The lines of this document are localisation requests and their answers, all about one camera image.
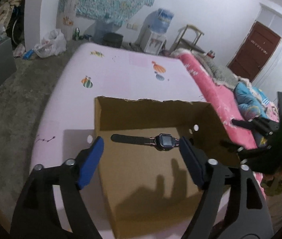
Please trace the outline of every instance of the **brown door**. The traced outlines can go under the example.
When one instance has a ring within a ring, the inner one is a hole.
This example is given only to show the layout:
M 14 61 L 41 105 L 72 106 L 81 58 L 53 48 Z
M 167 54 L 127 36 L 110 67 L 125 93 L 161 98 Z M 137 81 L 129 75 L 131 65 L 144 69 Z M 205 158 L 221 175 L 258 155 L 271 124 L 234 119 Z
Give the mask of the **brown door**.
M 234 74 L 252 81 L 278 45 L 280 36 L 256 22 L 229 68 Z

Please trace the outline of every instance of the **gray floor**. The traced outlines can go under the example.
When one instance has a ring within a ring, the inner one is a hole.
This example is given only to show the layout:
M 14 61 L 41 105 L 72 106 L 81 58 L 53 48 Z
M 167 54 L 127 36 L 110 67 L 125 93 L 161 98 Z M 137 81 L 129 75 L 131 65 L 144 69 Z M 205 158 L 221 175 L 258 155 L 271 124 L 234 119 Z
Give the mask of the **gray floor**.
M 28 177 L 41 115 L 64 67 L 83 43 L 70 41 L 59 56 L 16 59 L 17 72 L 0 87 L 0 209 L 11 221 Z

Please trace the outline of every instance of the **screw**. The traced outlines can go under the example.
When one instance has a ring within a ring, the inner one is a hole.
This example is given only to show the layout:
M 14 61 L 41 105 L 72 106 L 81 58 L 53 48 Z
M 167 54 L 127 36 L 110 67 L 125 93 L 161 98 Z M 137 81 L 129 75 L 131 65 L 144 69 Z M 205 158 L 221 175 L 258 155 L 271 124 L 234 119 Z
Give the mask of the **screw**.
M 242 168 L 244 171 L 248 171 L 248 170 L 249 170 L 248 165 L 245 165 L 245 164 L 241 165 L 241 168 Z
M 43 168 L 44 168 L 44 166 L 42 164 L 36 164 L 35 167 L 34 167 L 34 170 L 35 171 L 39 171 L 39 170 L 41 170 Z
M 66 165 L 74 165 L 76 163 L 76 161 L 74 160 L 74 159 L 68 159 L 66 162 L 65 162 L 65 164 Z
M 218 164 L 218 161 L 215 160 L 215 159 L 208 159 L 207 161 L 210 165 L 217 165 Z

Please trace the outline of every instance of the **pink blanket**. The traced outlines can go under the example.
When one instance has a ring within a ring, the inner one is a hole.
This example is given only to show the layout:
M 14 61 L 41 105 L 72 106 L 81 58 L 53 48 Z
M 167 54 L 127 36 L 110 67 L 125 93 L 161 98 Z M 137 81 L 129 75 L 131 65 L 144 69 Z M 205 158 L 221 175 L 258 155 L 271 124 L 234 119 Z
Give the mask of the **pink blanket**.
M 207 102 L 209 102 L 222 121 L 232 142 L 243 145 L 246 149 L 257 148 L 251 131 L 231 124 L 232 119 L 243 120 L 239 113 L 234 94 L 223 85 L 216 85 L 198 60 L 187 50 L 175 53 L 195 80 Z M 262 174 L 256 173 L 260 183 Z

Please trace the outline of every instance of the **blue gripper pad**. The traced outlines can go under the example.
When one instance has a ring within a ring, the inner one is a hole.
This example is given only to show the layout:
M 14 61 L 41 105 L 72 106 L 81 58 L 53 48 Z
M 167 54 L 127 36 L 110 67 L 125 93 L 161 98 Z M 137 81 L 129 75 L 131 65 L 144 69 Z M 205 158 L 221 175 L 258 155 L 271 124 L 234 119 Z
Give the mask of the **blue gripper pad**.
M 80 168 L 80 172 L 77 185 L 80 190 L 90 183 L 102 156 L 103 148 L 104 141 L 102 137 L 97 137 L 89 149 L 82 150 L 78 154 L 76 162 Z

